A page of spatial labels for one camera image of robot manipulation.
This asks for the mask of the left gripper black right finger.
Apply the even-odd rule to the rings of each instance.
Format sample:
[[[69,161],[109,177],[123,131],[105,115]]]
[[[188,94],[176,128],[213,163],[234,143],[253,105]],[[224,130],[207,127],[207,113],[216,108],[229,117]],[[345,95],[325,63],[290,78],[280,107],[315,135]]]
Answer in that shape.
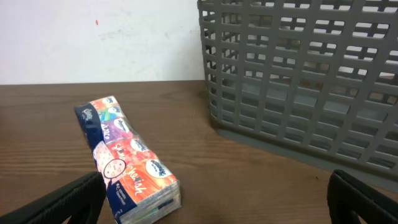
[[[397,224],[397,202],[343,170],[331,174],[327,202],[332,224]]]

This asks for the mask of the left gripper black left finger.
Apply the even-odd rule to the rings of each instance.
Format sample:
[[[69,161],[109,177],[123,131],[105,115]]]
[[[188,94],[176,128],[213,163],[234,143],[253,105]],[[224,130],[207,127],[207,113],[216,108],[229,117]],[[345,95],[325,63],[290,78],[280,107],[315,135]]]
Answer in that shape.
[[[96,224],[106,198],[100,172],[73,182],[1,216],[4,224]]]

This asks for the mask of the colourful tissue multipack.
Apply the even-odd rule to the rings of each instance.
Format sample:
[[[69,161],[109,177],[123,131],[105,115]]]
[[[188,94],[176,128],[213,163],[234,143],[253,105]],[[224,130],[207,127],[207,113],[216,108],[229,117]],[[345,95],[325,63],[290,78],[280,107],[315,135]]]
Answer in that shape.
[[[74,110],[116,223],[155,223],[182,206],[179,180],[131,126],[114,96]]]

